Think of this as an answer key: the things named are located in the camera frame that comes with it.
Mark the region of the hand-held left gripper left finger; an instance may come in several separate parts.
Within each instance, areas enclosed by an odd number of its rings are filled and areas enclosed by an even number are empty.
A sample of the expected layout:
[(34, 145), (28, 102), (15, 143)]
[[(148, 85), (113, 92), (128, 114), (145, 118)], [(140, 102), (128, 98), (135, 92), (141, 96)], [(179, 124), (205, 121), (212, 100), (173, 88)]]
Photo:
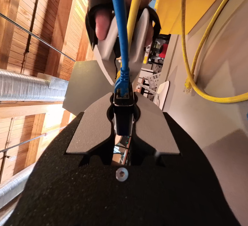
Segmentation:
[(108, 93), (91, 104), (83, 113), (67, 154), (83, 154), (87, 158), (97, 155), (104, 165), (110, 165), (115, 144), (113, 93)]

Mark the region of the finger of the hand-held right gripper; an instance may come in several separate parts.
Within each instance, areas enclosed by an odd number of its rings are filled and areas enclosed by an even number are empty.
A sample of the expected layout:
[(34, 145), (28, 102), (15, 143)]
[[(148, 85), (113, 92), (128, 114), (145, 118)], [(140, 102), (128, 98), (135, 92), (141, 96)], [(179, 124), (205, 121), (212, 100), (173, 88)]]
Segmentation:
[(117, 37), (118, 28), (116, 17), (114, 16), (106, 38), (102, 41), (98, 41), (98, 44), (94, 47), (94, 55), (98, 65), (112, 86), (115, 86), (116, 82), (116, 55), (114, 53), (114, 45)]
[(144, 43), (149, 25), (149, 11), (145, 8), (136, 23), (129, 51), (129, 80), (133, 84), (138, 76), (145, 56)]

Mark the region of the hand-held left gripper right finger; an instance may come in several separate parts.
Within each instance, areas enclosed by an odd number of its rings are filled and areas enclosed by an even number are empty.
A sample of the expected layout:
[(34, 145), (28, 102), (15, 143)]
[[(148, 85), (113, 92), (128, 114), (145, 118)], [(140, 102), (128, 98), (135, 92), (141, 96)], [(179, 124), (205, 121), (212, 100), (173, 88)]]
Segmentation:
[(139, 166), (147, 157), (158, 162), (161, 156), (179, 156), (180, 150), (162, 110), (137, 92), (134, 102), (130, 164)]

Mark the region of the black ethernet port adapter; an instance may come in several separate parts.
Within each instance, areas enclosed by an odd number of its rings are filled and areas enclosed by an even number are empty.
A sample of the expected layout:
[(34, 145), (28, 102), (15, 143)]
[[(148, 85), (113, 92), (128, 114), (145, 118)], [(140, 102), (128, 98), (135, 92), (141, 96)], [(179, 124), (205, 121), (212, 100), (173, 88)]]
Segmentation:
[(128, 91), (123, 97), (121, 97), (121, 90), (117, 89), (117, 92), (114, 93), (113, 107), (116, 134), (130, 136), (134, 112), (134, 93), (131, 83), (129, 83)]

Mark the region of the yellow plastic bin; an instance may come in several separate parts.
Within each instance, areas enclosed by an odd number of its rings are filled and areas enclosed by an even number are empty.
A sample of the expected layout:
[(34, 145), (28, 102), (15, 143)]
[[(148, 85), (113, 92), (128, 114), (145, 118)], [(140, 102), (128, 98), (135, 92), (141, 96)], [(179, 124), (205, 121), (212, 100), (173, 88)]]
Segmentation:
[[(186, 0), (185, 33), (188, 34), (216, 0)], [(181, 35), (181, 0), (158, 0), (160, 34)]]

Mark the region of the black panel with wooden rim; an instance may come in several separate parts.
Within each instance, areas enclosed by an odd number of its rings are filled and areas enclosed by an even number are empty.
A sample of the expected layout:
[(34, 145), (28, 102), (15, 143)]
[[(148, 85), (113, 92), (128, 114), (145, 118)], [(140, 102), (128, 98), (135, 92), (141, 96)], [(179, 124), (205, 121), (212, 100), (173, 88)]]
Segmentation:
[(67, 86), (63, 108), (77, 116), (91, 104), (114, 92), (96, 60), (74, 63)]

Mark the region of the white stand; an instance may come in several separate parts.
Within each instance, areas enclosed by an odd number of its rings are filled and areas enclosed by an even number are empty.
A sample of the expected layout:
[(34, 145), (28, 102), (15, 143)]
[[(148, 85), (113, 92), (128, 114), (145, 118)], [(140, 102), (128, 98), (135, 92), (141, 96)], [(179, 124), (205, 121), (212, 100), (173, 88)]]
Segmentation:
[(161, 85), (159, 85), (157, 93), (154, 96), (153, 103), (156, 104), (160, 108), (160, 110), (163, 110), (169, 86), (169, 81), (162, 83)]

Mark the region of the printed paper leaflet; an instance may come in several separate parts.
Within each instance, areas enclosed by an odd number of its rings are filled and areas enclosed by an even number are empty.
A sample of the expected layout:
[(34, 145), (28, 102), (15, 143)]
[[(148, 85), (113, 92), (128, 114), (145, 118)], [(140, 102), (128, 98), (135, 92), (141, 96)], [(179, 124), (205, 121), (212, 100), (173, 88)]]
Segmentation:
[(161, 73), (156, 73), (156, 74), (147, 76), (147, 81), (148, 81), (149, 87), (151, 89), (152, 88), (157, 88), (157, 84), (158, 84), (160, 75), (161, 75)]

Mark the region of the black ceiling light rail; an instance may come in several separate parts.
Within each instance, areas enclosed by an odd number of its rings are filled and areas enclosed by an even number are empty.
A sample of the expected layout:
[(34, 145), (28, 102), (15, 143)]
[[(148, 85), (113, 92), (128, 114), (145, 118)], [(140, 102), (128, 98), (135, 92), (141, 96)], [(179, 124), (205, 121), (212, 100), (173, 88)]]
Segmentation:
[[(32, 14), (32, 20), (31, 20), (30, 29), (29, 29), (30, 32), (33, 32), (33, 27), (34, 27), (34, 22), (35, 22), (35, 18), (36, 18), (36, 11), (37, 11), (37, 7), (38, 7), (38, 2), (39, 2), (39, 0), (35, 0), (33, 14)], [(31, 38), (32, 38), (32, 35), (29, 34), (28, 39), (27, 39), (27, 43), (26, 43), (26, 49), (25, 49), (25, 52), (24, 52), (24, 58), (23, 58), (22, 67), (21, 67), (21, 74), (23, 74), (24, 71), (25, 71), (26, 58), (27, 58), (27, 55), (29, 53), (29, 47), (30, 47)]]

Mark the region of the silver air duct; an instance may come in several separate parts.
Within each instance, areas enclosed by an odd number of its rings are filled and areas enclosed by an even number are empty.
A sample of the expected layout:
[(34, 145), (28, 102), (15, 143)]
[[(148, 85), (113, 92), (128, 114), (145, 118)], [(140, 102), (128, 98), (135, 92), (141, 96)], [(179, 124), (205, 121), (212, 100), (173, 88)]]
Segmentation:
[(0, 208), (6, 206), (10, 201), (22, 193), (35, 165), (36, 162), (0, 185)]
[(38, 73), (38, 77), (0, 69), (0, 101), (64, 101), (68, 81)]

